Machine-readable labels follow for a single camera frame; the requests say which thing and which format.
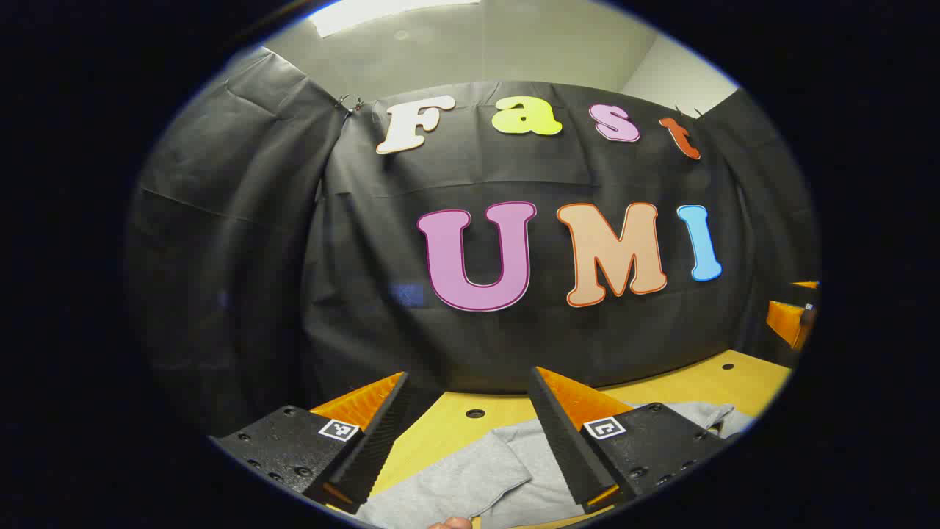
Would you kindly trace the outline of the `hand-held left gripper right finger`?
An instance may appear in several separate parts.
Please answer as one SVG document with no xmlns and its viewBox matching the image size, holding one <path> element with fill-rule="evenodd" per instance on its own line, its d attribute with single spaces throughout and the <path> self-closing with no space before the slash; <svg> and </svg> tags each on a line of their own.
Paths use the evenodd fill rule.
<svg viewBox="0 0 940 529">
<path fill-rule="evenodd" d="M 726 447 L 665 404 L 629 406 L 541 366 L 528 396 L 574 502 L 591 514 L 665 488 Z"/>
</svg>

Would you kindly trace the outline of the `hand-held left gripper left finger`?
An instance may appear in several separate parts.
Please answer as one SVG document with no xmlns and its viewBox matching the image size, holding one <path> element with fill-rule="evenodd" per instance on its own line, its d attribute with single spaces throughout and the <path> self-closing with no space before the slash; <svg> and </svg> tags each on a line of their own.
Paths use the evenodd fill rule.
<svg viewBox="0 0 940 529">
<path fill-rule="evenodd" d="M 281 406 L 212 441 L 275 485 L 356 514 L 406 429 L 412 397 L 398 372 L 312 409 Z"/>
</svg>

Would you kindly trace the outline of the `grey zip-neck sweatshirt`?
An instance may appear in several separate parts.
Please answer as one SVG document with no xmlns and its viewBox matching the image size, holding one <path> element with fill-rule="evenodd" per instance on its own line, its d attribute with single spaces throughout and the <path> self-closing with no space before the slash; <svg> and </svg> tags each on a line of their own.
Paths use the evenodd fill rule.
<svg viewBox="0 0 940 529">
<path fill-rule="evenodd" d="M 355 516 L 380 529 L 419 529 L 451 517 L 478 518 L 481 529 L 515 529 L 583 514 L 533 418 L 490 430 L 374 495 Z"/>
</svg>

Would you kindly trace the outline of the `black backdrop cloth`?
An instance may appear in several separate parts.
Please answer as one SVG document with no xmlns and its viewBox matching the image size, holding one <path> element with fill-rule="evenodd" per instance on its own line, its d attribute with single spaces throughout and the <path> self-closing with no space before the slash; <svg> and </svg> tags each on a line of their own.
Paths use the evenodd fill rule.
<svg viewBox="0 0 940 529">
<path fill-rule="evenodd" d="M 600 88 L 489 81 L 348 111 L 261 48 L 167 127 L 132 194 L 131 313 L 158 381 L 225 436 L 397 372 L 523 394 L 722 353 L 820 278 L 808 183 L 736 91 L 701 118 Z"/>
</svg>

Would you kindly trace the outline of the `ceiling light panel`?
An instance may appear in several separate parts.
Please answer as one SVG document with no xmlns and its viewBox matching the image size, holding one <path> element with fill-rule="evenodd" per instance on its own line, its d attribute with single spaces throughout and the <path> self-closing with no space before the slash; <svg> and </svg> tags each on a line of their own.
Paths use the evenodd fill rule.
<svg viewBox="0 0 940 529">
<path fill-rule="evenodd" d="M 407 11 L 480 4 L 481 0 L 336 0 L 308 16 L 320 37 Z"/>
</svg>

